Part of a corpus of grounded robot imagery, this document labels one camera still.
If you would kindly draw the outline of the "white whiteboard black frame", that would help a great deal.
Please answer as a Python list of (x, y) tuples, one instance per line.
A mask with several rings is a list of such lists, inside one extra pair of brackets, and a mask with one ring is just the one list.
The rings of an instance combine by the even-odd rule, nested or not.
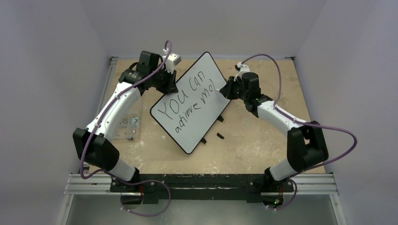
[(191, 154), (230, 103), (215, 91), (225, 85), (212, 55), (204, 52), (177, 80), (178, 93), (163, 95), (150, 115), (185, 154)]

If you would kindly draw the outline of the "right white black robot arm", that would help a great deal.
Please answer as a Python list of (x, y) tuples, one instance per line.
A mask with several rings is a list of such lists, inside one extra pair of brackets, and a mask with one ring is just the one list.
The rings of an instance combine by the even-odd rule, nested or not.
[(264, 171), (266, 189), (274, 191), (288, 177), (329, 158), (319, 123), (295, 119), (278, 108), (272, 98), (262, 94), (256, 73), (246, 72), (237, 78), (230, 76), (220, 93), (229, 100), (243, 100), (248, 112), (267, 121), (287, 138), (286, 158)]

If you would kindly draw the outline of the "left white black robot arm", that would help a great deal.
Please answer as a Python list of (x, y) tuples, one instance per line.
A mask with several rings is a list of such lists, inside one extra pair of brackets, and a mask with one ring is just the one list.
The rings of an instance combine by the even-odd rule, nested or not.
[(100, 172), (115, 176), (129, 192), (139, 188), (139, 170), (121, 159), (111, 138), (122, 118), (146, 90), (155, 88), (163, 94), (178, 92), (175, 66), (181, 57), (168, 48), (163, 51), (163, 56), (142, 51), (139, 60), (121, 73), (113, 95), (95, 119), (85, 128), (76, 128), (72, 135), (81, 165), (88, 163)]

